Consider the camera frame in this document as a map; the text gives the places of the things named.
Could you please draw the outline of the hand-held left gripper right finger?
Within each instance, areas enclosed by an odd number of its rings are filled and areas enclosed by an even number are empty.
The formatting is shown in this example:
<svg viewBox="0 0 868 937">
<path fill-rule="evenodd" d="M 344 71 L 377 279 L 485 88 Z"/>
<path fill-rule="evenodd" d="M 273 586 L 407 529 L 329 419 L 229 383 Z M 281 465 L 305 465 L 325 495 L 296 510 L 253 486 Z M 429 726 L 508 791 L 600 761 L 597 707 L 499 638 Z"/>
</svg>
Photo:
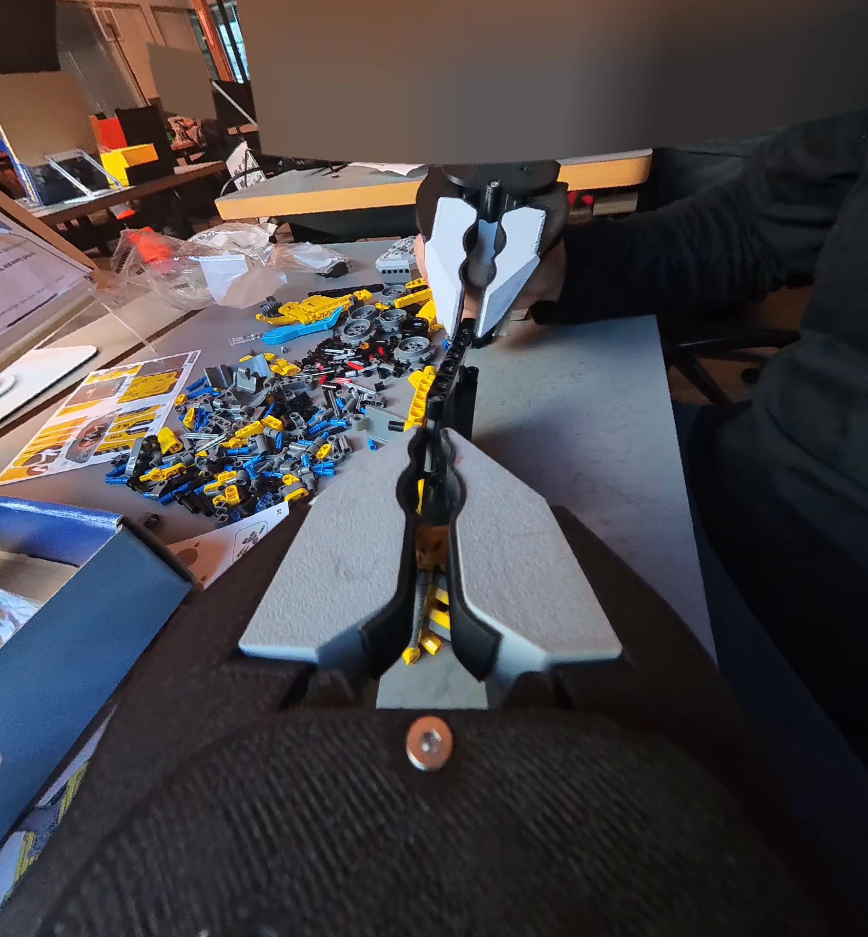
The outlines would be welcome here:
<svg viewBox="0 0 868 937">
<path fill-rule="evenodd" d="M 545 498 L 441 431 L 452 642 L 476 679 L 618 660 L 622 644 Z"/>
</svg>

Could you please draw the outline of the grey motor block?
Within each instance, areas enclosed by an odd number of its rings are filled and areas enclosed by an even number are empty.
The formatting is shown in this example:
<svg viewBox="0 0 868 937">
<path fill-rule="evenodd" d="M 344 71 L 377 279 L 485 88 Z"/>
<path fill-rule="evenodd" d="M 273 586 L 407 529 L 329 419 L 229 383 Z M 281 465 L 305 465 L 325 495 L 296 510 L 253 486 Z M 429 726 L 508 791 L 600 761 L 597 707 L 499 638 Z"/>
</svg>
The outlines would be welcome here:
<svg viewBox="0 0 868 937">
<path fill-rule="evenodd" d="M 379 282 L 407 285 L 421 277 L 415 255 L 415 237 L 400 238 L 385 249 L 375 262 Z"/>
</svg>

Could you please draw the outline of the yellow brick subassembly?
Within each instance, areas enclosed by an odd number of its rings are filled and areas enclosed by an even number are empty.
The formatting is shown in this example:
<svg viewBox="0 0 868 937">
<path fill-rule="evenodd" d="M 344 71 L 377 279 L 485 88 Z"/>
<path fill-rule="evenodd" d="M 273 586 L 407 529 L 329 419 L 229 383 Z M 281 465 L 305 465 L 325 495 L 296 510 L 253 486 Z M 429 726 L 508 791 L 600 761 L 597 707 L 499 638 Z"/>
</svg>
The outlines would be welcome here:
<svg viewBox="0 0 868 937">
<path fill-rule="evenodd" d="M 311 325 L 329 319 L 337 312 L 362 306 L 370 301 L 372 296 L 372 292 L 367 289 L 357 289 L 341 296 L 313 294 L 302 301 L 283 304 L 278 304 L 274 297 L 270 297 L 262 303 L 256 319 L 274 327 Z"/>
</svg>

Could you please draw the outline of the blue cardboard kit box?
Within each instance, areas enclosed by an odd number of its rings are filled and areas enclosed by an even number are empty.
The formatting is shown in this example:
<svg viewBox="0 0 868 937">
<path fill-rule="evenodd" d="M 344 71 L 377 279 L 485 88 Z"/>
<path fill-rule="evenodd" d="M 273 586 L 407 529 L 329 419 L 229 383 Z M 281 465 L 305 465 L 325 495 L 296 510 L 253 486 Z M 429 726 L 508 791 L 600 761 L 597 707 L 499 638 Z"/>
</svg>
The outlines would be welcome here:
<svg viewBox="0 0 868 937">
<path fill-rule="evenodd" d="M 154 640 L 194 578 L 122 515 L 0 497 L 0 554 L 65 583 L 0 650 L 0 843 Z"/>
</svg>

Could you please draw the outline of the person's right forearm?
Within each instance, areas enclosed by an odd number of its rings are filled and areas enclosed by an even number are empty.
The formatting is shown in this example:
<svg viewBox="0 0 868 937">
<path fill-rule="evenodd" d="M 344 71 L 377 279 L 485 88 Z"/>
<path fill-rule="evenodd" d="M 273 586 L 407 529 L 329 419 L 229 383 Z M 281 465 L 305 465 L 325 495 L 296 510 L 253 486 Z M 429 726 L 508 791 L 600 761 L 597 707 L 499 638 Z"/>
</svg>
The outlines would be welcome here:
<svg viewBox="0 0 868 937">
<path fill-rule="evenodd" d="M 868 154 L 868 109 L 795 124 L 734 179 L 657 210 L 568 228 L 555 300 L 565 325 L 762 299 L 815 273 Z"/>
</svg>

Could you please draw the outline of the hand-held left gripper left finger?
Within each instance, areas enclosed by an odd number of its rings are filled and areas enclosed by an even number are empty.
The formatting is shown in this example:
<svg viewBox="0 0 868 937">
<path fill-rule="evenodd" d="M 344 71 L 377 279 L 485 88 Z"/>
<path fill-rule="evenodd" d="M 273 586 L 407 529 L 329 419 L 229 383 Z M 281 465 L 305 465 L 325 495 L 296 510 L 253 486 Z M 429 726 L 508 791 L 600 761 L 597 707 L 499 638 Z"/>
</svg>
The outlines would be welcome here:
<svg viewBox="0 0 868 937">
<path fill-rule="evenodd" d="M 311 503 L 239 640 L 247 656 L 379 677 L 413 628 L 417 430 Z"/>
</svg>

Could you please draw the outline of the wood-edged table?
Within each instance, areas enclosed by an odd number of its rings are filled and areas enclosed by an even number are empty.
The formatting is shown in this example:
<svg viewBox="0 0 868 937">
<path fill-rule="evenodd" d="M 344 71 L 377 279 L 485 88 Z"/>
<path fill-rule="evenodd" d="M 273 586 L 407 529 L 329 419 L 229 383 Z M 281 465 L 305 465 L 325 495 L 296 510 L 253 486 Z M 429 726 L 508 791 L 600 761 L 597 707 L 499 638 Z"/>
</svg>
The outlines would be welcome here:
<svg viewBox="0 0 868 937">
<path fill-rule="evenodd" d="M 650 174 L 651 148 L 565 158 L 558 181 L 571 191 L 633 188 Z M 316 228 L 317 217 L 412 206 L 428 173 L 420 166 L 402 174 L 350 164 L 339 170 L 290 170 L 217 198 L 223 221 L 276 217 Z"/>
</svg>

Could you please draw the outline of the yellow sticker sheet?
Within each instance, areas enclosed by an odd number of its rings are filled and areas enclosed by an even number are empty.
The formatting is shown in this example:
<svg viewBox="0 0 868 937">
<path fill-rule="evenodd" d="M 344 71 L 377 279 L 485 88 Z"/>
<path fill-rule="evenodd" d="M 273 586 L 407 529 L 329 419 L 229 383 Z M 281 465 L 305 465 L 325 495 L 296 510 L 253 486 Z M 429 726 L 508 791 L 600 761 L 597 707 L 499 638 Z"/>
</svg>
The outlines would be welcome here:
<svg viewBox="0 0 868 937">
<path fill-rule="evenodd" d="M 0 472 L 0 487 L 108 463 L 163 428 L 197 350 L 93 371 Z"/>
</svg>

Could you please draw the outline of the instruction booklet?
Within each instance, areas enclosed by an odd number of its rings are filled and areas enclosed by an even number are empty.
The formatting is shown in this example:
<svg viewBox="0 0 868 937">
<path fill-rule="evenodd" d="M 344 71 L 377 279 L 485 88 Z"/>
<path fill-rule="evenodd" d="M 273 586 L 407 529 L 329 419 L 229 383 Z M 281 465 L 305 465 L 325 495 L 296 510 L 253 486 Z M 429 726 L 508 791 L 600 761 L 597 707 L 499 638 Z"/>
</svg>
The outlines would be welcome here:
<svg viewBox="0 0 868 937">
<path fill-rule="evenodd" d="M 169 547 L 205 590 L 288 515 L 286 507 L 271 507 L 232 526 L 190 537 Z M 114 709 L 115 701 L 111 700 L 95 720 L 94 727 L 83 733 L 65 767 L 0 846 L 0 909 L 65 818 Z"/>
</svg>

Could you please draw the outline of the grey desk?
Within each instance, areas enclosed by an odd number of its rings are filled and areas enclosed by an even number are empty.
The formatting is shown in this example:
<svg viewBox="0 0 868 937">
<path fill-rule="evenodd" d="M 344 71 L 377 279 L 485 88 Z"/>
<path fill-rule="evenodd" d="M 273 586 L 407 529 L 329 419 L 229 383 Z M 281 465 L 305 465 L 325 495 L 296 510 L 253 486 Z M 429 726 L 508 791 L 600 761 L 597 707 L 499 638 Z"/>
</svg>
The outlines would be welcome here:
<svg viewBox="0 0 868 937">
<path fill-rule="evenodd" d="M 234 337 L 264 331 L 254 309 L 209 306 L 119 361 L 198 350 L 187 383 L 206 367 L 237 362 Z M 473 441 L 533 487 L 567 508 L 677 611 L 714 662 L 717 653 L 682 470 L 661 341 L 654 318 L 564 329 L 512 322 L 505 336 L 472 350 L 479 369 Z M 0 473 L 62 405 L 58 396 L 0 434 Z M 0 497 L 124 514 L 152 510 L 159 538 L 173 544 L 213 528 L 175 503 L 156 506 L 124 486 L 107 485 L 104 465 L 0 486 Z"/>
</svg>

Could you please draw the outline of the yellow black brick model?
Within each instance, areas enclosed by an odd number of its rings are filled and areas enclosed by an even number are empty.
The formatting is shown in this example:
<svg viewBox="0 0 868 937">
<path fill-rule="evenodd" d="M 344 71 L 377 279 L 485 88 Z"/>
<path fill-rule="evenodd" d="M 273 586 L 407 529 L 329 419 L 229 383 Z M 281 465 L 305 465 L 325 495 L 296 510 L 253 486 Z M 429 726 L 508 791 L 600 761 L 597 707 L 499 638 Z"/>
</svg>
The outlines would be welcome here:
<svg viewBox="0 0 868 937">
<path fill-rule="evenodd" d="M 447 492 L 447 458 L 440 453 L 440 431 L 467 427 L 472 422 L 477 372 L 464 367 L 473 345 L 476 326 L 464 319 L 438 367 L 427 366 L 411 376 L 414 397 L 406 429 L 422 429 L 424 449 L 416 483 L 414 534 L 416 568 L 412 635 L 401 655 L 407 665 L 423 655 L 436 656 L 451 642 L 450 505 Z"/>
</svg>

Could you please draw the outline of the person's right hand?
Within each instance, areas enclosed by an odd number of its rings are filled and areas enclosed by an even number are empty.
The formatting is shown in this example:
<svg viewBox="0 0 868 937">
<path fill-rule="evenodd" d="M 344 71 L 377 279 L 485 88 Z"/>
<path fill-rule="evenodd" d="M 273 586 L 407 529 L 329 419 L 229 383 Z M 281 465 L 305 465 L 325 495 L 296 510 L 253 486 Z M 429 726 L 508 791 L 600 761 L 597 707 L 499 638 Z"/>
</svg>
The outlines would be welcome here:
<svg viewBox="0 0 868 937">
<path fill-rule="evenodd" d="M 558 241 L 541 259 L 515 298 L 511 306 L 514 316 L 527 316 L 537 303 L 556 302 L 563 288 L 565 274 L 565 243 Z"/>
</svg>

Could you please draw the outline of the yellow black storage box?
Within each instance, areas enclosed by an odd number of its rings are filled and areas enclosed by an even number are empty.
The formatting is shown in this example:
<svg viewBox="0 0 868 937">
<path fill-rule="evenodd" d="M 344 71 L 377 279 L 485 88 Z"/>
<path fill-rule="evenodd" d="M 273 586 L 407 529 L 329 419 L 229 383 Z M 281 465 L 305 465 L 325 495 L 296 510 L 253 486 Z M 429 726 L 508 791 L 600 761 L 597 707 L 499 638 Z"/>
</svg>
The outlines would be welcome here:
<svg viewBox="0 0 868 937">
<path fill-rule="evenodd" d="M 152 143 L 101 153 L 100 161 L 103 169 L 112 177 L 110 187 L 114 189 L 158 180 L 173 173 L 170 153 L 159 153 Z"/>
</svg>

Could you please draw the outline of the acrylic sign holder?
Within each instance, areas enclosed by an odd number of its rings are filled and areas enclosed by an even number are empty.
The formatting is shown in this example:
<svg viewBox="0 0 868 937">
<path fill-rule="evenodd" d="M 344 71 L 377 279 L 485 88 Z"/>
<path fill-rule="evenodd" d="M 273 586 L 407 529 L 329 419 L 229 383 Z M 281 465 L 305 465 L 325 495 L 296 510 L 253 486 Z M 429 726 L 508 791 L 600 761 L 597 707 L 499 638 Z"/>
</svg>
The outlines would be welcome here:
<svg viewBox="0 0 868 937">
<path fill-rule="evenodd" d="M 0 370 L 81 316 L 112 315 L 146 340 L 212 303 L 196 246 L 124 231 L 110 269 L 0 194 Z"/>
</svg>

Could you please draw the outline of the small clear acrylic stand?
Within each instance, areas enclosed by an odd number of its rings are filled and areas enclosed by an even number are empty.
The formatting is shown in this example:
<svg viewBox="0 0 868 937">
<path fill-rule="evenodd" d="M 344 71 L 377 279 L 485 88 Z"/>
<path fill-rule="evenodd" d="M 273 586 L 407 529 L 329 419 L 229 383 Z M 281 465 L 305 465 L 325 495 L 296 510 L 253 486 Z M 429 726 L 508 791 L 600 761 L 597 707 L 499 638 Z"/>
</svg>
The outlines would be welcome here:
<svg viewBox="0 0 868 937">
<path fill-rule="evenodd" d="M 39 165 L 10 159 L 31 204 L 51 206 L 124 187 L 84 150 L 51 155 Z"/>
</svg>

